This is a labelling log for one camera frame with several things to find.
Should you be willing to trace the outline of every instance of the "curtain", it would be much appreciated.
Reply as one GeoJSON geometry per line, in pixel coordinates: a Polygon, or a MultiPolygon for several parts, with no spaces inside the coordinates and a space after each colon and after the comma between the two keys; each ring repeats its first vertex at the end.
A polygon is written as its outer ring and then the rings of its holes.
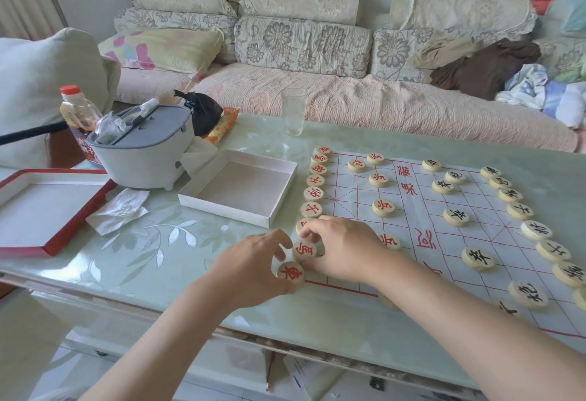
{"type": "Polygon", "coordinates": [[[40,40],[62,27],[52,0],[0,0],[0,37],[40,40]]]}

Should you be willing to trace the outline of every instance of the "chess board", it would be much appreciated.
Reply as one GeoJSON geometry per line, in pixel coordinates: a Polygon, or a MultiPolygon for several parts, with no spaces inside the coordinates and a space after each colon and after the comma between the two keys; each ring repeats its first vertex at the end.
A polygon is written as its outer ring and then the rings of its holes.
{"type": "MultiPolygon", "coordinates": [[[[324,198],[320,202],[324,214],[360,220],[377,234],[395,235],[401,242],[402,252],[430,272],[487,302],[508,301],[525,320],[539,329],[573,338],[573,344],[578,341],[580,348],[586,347],[586,312],[574,303],[573,288],[553,275],[553,264],[535,250],[534,240],[521,233],[521,221],[509,215],[507,204],[478,170],[444,164],[440,172],[434,173],[422,168],[420,160],[398,158],[387,158],[375,167],[366,161],[366,155],[353,153],[331,153],[328,158],[327,173],[323,174],[326,181],[322,187],[324,198]],[[348,161],[356,158],[367,164],[364,172],[355,173],[348,169],[348,161]],[[453,193],[443,195],[433,190],[431,184],[436,179],[444,179],[448,169],[463,172],[468,180],[456,185],[453,193]],[[389,177],[386,187],[377,188],[370,184],[369,177],[374,172],[389,177]],[[388,199],[396,206],[390,217],[382,218],[373,212],[372,203],[379,198],[388,199]],[[443,218],[443,210],[448,207],[461,209],[469,215],[466,226],[453,226],[443,218]],[[496,263],[494,268],[484,273],[469,268],[461,257],[466,247],[491,252],[496,263]],[[539,311],[522,307],[508,292],[512,280],[539,285],[546,291],[549,305],[539,311]]],[[[514,189],[525,195],[522,202],[530,206],[531,190],[516,184],[515,178],[509,177],[506,171],[503,176],[513,182],[514,189]]],[[[533,219],[547,225],[547,217],[535,214],[533,219]]],[[[564,243],[563,239],[555,238],[555,233],[552,239],[564,243]]],[[[575,262],[584,266],[579,259],[575,262]]],[[[327,288],[327,297],[385,310],[374,288],[313,272],[307,272],[306,283],[327,288]]]]}

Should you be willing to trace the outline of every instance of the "person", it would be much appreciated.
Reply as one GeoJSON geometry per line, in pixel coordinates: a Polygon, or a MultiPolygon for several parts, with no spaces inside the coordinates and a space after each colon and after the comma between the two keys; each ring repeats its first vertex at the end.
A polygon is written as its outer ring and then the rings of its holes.
{"type": "MultiPolygon", "coordinates": [[[[362,222],[321,216],[301,233],[321,238],[325,255],[304,267],[377,288],[454,357],[491,400],[584,399],[586,358],[416,261],[384,247],[362,222]]],[[[143,337],[81,399],[172,399],[214,329],[235,309],[253,307],[295,285],[271,272],[292,247],[282,231],[248,236],[219,255],[143,337]]]]}

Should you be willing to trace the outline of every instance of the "drinking glass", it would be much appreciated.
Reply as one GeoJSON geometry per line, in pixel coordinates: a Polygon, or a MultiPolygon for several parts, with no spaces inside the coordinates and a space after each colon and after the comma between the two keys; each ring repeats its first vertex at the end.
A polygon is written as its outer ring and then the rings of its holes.
{"type": "Polygon", "coordinates": [[[301,88],[288,88],[281,92],[285,132],[294,137],[303,131],[307,95],[307,91],[301,88]]]}

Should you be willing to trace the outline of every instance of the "table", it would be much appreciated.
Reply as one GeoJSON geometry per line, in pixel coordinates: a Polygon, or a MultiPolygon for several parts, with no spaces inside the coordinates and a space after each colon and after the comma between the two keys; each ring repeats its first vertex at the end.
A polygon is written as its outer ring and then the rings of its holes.
{"type": "MultiPolygon", "coordinates": [[[[299,163],[294,184],[273,225],[291,233],[299,218],[298,197],[305,188],[310,155],[316,146],[324,145],[337,151],[440,158],[471,168],[493,165],[507,171],[515,183],[523,184],[523,194],[536,213],[549,215],[543,221],[556,233],[556,239],[563,240],[578,263],[586,262],[586,252],[581,248],[586,220],[586,157],[578,154],[310,122],[300,137],[290,138],[283,132],[280,119],[251,114],[240,114],[220,148],[299,163]]],[[[16,276],[163,311],[190,282],[205,273],[220,251],[244,236],[264,231],[181,207],[176,193],[187,180],[187,175],[180,178],[173,192],[151,191],[145,204],[149,214],[121,232],[101,237],[86,226],[56,257],[0,258],[0,280],[16,276]]],[[[373,312],[352,301],[332,302],[326,293],[308,286],[295,295],[237,310],[222,327],[264,338],[268,346],[282,341],[293,348],[301,346],[303,350],[333,353],[436,381],[476,387],[443,348],[406,315],[373,312]]],[[[558,338],[586,352],[585,340],[558,338]]]]}

